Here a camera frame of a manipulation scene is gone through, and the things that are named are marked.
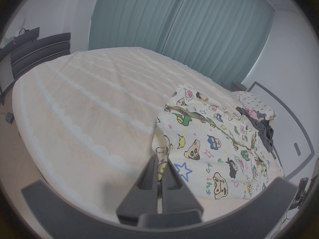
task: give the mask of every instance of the mattress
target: mattress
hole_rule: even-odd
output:
[[[211,79],[139,47],[76,52],[38,65],[15,83],[12,105],[45,180],[79,208],[118,223],[115,210],[154,155],[157,115],[179,84],[213,96],[231,112],[241,105]],[[278,161],[263,152],[269,180],[282,176]],[[248,201],[198,200],[204,221]]]

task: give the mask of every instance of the dark gray cloth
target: dark gray cloth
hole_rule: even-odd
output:
[[[269,125],[269,120],[262,120],[262,121],[257,121],[253,119],[252,117],[249,116],[249,114],[246,112],[244,108],[237,107],[237,111],[241,113],[241,115],[245,115],[250,122],[253,124],[254,128],[258,130],[258,135],[261,138],[261,141],[263,142],[264,146],[266,147],[268,152],[271,152],[273,150],[273,134],[274,130],[271,128]]]

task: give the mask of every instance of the black box on floor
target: black box on floor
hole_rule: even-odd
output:
[[[5,120],[6,120],[6,122],[12,124],[12,122],[14,120],[14,115],[12,113],[7,113]]]

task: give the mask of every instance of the white headboard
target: white headboard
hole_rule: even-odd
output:
[[[299,173],[314,157],[309,136],[295,114],[272,92],[254,82],[249,92],[273,108],[276,118],[270,122],[274,130],[274,151],[287,180]]]

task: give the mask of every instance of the blue star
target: blue star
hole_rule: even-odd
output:
[[[186,167],[186,162],[183,165],[174,164],[177,169],[178,174],[188,182],[188,174],[192,172],[191,169]]]

